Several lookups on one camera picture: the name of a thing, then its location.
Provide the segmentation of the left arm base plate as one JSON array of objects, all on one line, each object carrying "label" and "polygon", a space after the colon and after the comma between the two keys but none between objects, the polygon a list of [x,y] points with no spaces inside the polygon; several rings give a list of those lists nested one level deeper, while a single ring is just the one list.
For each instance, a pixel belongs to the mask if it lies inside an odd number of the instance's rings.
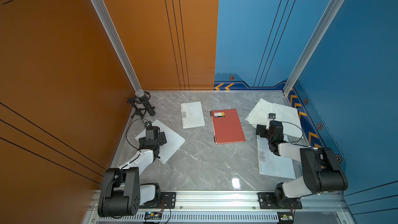
[{"label": "left arm base plate", "polygon": [[166,207],[169,207],[171,209],[175,208],[175,203],[176,203],[176,192],[160,192],[154,200],[148,201],[144,203],[143,205],[139,206],[139,209],[144,209],[144,208],[162,208],[163,204],[166,204]]}]

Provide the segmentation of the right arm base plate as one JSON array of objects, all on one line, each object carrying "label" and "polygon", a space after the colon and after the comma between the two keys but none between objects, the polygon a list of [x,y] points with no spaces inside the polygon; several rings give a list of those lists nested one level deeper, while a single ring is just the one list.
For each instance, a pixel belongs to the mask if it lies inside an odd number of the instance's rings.
[{"label": "right arm base plate", "polygon": [[260,209],[302,209],[300,198],[278,198],[273,192],[257,193]]}]

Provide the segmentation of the black microphone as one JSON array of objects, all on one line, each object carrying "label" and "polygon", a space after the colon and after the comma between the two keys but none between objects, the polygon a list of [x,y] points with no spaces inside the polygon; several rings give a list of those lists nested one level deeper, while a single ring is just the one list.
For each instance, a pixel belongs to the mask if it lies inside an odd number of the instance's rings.
[{"label": "black microphone", "polygon": [[134,118],[138,116],[140,120],[143,122],[145,127],[152,126],[149,120],[145,120],[145,115],[148,113],[150,116],[155,115],[155,107],[153,107],[149,100],[151,98],[151,94],[148,91],[144,91],[142,89],[135,92],[135,97],[131,97],[127,99],[127,103],[133,107],[134,113],[130,118]]}]

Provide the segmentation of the white spiral notebook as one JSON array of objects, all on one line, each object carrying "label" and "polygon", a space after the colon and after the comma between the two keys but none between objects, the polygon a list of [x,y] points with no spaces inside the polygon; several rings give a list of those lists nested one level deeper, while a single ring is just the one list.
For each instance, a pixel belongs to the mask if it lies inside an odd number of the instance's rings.
[{"label": "white spiral notebook", "polygon": [[171,156],[182,146],[185,139],[159,120],[155,120],[152,125],[158,126],[160,131],[165,133],[167,143],[160,147],[159,160],[166,164]]},{"label": "white spiral notebook", "polygon": [[293,161],[273,154],[266,138],[256,136],[258,145],[259,173],[261,175],[296,179]]}]

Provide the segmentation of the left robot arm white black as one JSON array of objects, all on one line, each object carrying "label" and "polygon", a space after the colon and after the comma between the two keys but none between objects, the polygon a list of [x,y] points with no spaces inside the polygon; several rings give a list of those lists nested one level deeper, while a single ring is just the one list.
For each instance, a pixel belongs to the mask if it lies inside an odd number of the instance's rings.
[{"label": "left robot arm white black", "polygon": [[148,127],[145,132],[132,159],[118,168],[106,170],[97,209],[99,217],[118,219],[135,215],[140,206],[162,205],[159,184],[140,184],[140,175],[159,158],[160,147],[167,140],[159,127]]}]

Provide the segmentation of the torn white page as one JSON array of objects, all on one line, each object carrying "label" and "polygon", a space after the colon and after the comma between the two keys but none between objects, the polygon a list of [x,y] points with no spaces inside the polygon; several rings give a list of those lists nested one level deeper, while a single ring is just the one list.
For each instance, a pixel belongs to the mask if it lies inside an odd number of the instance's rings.
[{"label": "torn white page", "polygon": [[269,121],[268,114],[274,113],[274,105],[264,99],[259,99],[256,106],[252,109],[249,115],[245,118],[254,128],[260,125],[266,125]]}]

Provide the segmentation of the red spiral notebook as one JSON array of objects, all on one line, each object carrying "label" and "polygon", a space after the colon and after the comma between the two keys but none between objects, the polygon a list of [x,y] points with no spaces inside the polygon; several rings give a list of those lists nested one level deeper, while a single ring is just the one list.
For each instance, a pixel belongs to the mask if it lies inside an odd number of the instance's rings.
[{"label": "red spiral notebook", "polygon": [[237,109],[214,110],[210,112],[216,144],[245,142],[246,138]]}]

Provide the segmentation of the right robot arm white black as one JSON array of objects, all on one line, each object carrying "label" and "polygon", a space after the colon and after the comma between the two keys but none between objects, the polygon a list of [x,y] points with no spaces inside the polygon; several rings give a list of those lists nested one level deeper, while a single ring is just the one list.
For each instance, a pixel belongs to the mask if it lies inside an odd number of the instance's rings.
[{"label": "right robot arm white black", "polygon": [[256,135],[267,140],[270,152],[302,165],[303,176],[276,186],[277,203],[323,192],[347,190],[348,179],[332,149],[287,142],[284,140],[283,129],[280,121],[271,121],[269,126],[258,124],[256,127]]}]

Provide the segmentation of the torn lined page from red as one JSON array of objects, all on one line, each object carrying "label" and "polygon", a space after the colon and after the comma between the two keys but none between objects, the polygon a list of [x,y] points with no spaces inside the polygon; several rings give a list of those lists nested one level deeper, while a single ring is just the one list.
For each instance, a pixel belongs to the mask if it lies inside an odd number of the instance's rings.
[{"label": "torn lined page from red", "polygon": [[283,124],[283,134],[295,138],[303,135],[299,114],[296,108],[273,103],[276,121]]}]

